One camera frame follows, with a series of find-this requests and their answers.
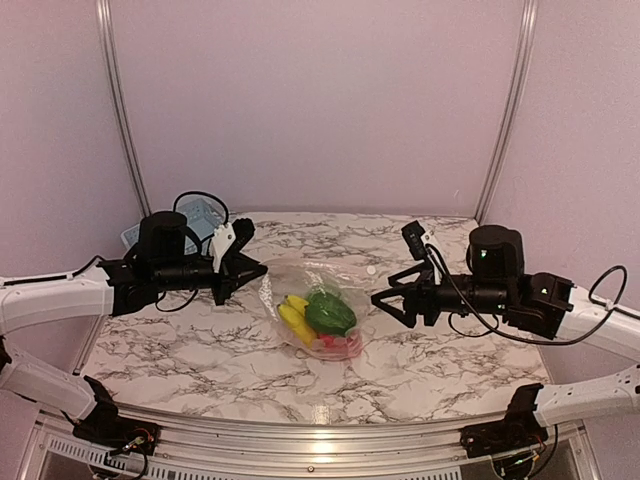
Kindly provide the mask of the clear zip top bag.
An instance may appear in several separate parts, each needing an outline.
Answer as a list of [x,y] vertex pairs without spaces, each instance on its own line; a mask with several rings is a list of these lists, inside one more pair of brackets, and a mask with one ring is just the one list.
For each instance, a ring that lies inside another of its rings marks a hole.
[[373,267],[286,258],[266,266],[256,293],[285,343],[326,361],[360,355],[377,279]]

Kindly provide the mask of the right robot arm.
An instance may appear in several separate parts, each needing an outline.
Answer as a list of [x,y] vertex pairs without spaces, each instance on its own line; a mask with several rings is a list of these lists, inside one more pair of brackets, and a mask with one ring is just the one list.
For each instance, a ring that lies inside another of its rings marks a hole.
[[[437,248],[427,243],[418,222],[402,229],[416,265],[388,279],[389,287],[374,294],[372,304],[413,328],[422,319],[435,324],[443,312],[473,316],[487,325],[488,316],[517,329],[509,334],[494,326],[497,336],[525,344],[568,347],[589,343],[609,352],[639,358],[639,314],[620,308],[593,290],[571,280],[524,267],[521,234],[500,225],[475,228],[469,235],[466,274],[453,275]],[[574,419],[639,410],[639,368],[564,385],[531,384],[514,393],[495,438],[515,448],[535,425],[548,427]]]

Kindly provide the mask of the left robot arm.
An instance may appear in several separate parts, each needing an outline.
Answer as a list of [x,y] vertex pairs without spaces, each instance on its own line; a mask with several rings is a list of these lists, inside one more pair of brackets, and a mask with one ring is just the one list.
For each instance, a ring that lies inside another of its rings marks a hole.
[[126,423],[107,389],[91,377],[64,371],[10,342],[16,332],[51,333],[57,323],[126,316],[169,292],[211,292],[225,304],[267,268],[245,255],[255,226],[225,221],[204,248],[185,215],[160,211],[144,218],[137,242],[121,259],[98,257],[76,271],[1,282],[1,387],[53,407],[106,445],[125,438]]

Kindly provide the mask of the fake yellow banana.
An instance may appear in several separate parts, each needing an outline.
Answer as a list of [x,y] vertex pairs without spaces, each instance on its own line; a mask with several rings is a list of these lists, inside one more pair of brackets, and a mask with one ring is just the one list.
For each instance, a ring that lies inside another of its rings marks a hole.
[[309,302],[296,295],[287,295],[284,302],[277,307],[279,316],[285,325],[302,341],[311,347],[317,339],[316,332],[306,321],[305,313]]

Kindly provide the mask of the fake red food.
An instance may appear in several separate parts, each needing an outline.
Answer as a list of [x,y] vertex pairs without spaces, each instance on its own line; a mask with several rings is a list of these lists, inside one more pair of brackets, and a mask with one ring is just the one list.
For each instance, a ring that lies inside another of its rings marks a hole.
[[362,349],[363,341],[359,334],[349,337],[319,334],[311,343],[311,351],[324,359],[354,358]]

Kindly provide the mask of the blue plastic basket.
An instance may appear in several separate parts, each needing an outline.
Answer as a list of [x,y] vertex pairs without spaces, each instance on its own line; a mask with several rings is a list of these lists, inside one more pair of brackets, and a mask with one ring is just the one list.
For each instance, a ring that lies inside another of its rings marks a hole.
[[[202,197],[194,198],[189,201],[181,200],[178,204],[177,211],[187,218],[187,226],[191,228],[202,241],[202,253],[206,253],[214,230],[224,220],[224,211],[216,209],[213,200],[207,200]],[[131,248],[139,238],[139,225],[134,225],[120,234],[120,238],[124,246]],[[192,254],[195,252],[195,244],[186,239],[185,253]]]

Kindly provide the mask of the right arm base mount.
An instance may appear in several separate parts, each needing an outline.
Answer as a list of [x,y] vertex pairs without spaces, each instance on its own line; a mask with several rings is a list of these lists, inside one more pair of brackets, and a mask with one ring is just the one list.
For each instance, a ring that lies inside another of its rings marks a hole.
[[464,427],[460,445],[469,458],[477,458],[542,444],[548,438],[535,420],[502,419]]

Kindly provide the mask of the aluminium front frame rail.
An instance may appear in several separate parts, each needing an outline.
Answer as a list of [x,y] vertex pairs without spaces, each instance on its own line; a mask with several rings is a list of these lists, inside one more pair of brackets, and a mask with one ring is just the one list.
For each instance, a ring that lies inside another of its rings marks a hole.
[[220,420],[123,405],[126,417],[158,425],[148,458],[109,458],[107,450],[73,437],[71,425],[48,407],[38,412],[17,478],[89,479],[493,479],[494,465],[514,453],[467,456],[463,427],[499,419],[371,425],[305,425]]

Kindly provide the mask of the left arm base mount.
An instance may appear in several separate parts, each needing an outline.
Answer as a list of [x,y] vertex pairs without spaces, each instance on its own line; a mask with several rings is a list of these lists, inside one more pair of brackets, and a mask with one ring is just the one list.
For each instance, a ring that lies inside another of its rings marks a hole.
[[91,443],[115,450],[152,455],[155,451],[160,426],[133,418],[116,416],[106,420],[83,420],[73,428],[73,435]]

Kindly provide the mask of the left aluminium corner post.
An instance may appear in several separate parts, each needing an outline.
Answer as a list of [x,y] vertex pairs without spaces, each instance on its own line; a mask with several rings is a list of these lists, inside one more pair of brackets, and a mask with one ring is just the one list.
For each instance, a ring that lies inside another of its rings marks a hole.
[[124,88],[117,56],[111,2],[108,0],[97,0],[95,6],[106,75],[114,108],[116,126],[125,156],[126,168],[129,173],[140,214],[142,217],[147,217],[151,214],[151,205],[144,185],[142,170],[126,108]]

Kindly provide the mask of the aluminium corner post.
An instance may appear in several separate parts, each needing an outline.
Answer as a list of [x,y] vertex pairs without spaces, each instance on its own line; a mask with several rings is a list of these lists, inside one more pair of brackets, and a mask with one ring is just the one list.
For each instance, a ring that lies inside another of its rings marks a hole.
[[478,224],[483,224],[489,215],[491,203],[497,191],[500,175],[506,162],[509,143],[514,130],[519,106],[524,96],[531,65],[538,9],[539,2],[537,0],[525,0],[523,2],[509,88],[489,167],[474,214],[474,219]]
[[95,6],[106,75],[114,108],[116,126],[125,156],[126,168],[129,173],[140,214],[142,217],[147,217],[151,214],[151,205],[144,185],[142,170],[126,108],[124,88],[117,56],[111,2],[108,0],[97,0]]

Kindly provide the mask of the right aluminium corner post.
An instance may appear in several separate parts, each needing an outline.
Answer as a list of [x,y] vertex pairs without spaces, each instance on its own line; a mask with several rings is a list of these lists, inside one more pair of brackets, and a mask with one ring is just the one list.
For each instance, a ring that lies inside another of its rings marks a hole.
[[500,175],[506,162],[509,143],[514,130],[519,106],[524,96],[531,65],[538,9],[539,2],[537,0],[525,0],[523,2],[509,88],[489,167],[474,214],[474,219],[478,224],[483,224],[489,215],[491,203],[497,191]]

